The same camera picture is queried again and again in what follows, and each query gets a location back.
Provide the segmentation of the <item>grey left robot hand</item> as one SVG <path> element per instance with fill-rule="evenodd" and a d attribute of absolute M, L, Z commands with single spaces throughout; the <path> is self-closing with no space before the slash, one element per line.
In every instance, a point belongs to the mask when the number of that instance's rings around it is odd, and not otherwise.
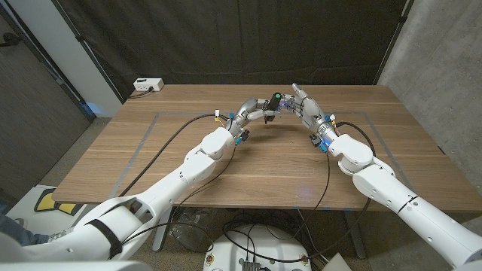
<path fill-rule="evenodd" d="M 237 137 L 242 132 L 243 127 L 252 120 L 280 115 L 281 113 L 276 109 L 266 109 L 268 102 L 267 99 L 248 99 L 241 105 L 233 119 L 228 121 L 226 130 L 228 130 L 233 137 Z"/>

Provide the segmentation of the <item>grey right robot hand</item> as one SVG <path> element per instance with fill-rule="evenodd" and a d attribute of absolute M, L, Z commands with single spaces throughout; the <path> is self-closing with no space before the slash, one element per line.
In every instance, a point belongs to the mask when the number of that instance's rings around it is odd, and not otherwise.
<path fill-rule="evenodd" d="M 281 107 L 294 113 L 307 129 L 330 145 L 338 138 L 331 121 L 326 118 L 315 99 L 309 97 L 296 83 L 291 86 L 294 95 L 282 94 Z"/>

